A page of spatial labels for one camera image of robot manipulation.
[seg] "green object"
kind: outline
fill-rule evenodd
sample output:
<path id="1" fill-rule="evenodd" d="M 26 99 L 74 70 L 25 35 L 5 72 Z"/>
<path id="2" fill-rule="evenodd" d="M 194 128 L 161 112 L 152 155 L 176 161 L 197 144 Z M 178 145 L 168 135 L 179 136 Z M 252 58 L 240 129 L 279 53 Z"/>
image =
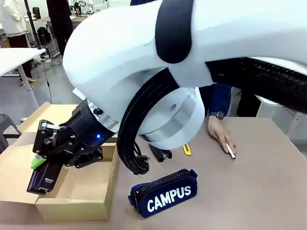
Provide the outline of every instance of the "green object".
<path id="1" fill-rule="evenodd" d="M 39 165 L 45 162 L 46 159 L 44 158 L 33 158 L 32 163 L 31 163 L 31 169 L 36 169 Z"/>

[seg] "stool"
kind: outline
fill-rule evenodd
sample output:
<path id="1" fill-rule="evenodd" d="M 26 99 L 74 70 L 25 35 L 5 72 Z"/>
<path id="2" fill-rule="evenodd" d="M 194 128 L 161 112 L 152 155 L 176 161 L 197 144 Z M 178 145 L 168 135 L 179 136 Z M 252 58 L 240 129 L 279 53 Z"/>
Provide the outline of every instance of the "stool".
<path id="1" fill-rule="evenodd" d="M 4 134 L 4 131 L 12 126 L 18 134 Z M 7 138 L 18 138 L 21 132 L 17 129 L 16 125 L 6 114 L 0 114 L 0 154 L 9 146 Z"/>

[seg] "white jacket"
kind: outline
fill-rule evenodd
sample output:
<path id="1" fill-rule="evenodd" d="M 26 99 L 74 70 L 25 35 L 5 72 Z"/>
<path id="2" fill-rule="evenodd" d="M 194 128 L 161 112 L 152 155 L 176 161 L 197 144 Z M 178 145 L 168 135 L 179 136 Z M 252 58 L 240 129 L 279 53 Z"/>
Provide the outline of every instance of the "white jacket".
<path id="1" fill-rule="evenodd" d="M 7 35 L 27 30 L 27 22 L 17 0 L 0 0 L 0 23 Z"/>

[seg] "brown tabletop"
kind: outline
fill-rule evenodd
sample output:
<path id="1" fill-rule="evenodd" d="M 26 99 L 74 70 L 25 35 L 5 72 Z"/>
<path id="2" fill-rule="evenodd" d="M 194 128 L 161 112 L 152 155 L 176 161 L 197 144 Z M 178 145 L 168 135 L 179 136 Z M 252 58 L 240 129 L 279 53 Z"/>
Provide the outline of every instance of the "brown tabletop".
<path id="1" fill-rule="evenodd" d="M 138 141 L 142 153 L 151 157 L 150 171 L 135 176 L 120 165 L 110 221 L 44 224 L 39 216 L 34 219 L 34 208 L 16 204 L 16 210 L 1 211 L 0 227 L 6 230 L 305 229 L 307 162 L 304 157 L 267 118 L 226 118 L 223 123 L 238 144 L 235 161 L 209 138 L 206 122 L 189 143 L 191 156 L 179 148 L 172 151 L 173 159 L 158 163 L 148 144 Z M 182 168 L 198 173 L 197 196 L 147 219 L 140 217 L 127 199 L 131 187 Z M 28 216 L 17 215 L 17 211 L 25 210 Z"/>
<path id="2" fill-rule="evenodd" d="M 87 19 L 88 17 L 76 17 L 74 19 L 72 19 L 71 21 L 72 22 L 83 22 L 85 19 Z M 37 19 L 36 20 L 37 22 L 50 22 L 50 18 L 49 17 L 44 17 L 44 18 L 41 18 L 41 19 Z"/>

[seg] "person in white jacket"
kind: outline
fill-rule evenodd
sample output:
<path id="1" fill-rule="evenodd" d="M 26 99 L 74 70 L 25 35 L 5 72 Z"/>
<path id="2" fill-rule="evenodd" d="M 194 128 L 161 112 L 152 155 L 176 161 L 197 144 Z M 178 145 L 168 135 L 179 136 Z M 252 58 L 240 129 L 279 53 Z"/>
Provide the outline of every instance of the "person in white jacket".
<path id="1" fill-rule="evenodd" d="M 25 32 L 29 30 L 18 0 L 0 0 L 0 23 L 8 37 L 11 48 L 27 48 Z M 23 64 L 29 82 L 34 82 L 31 74 L 32 60 Z"/>

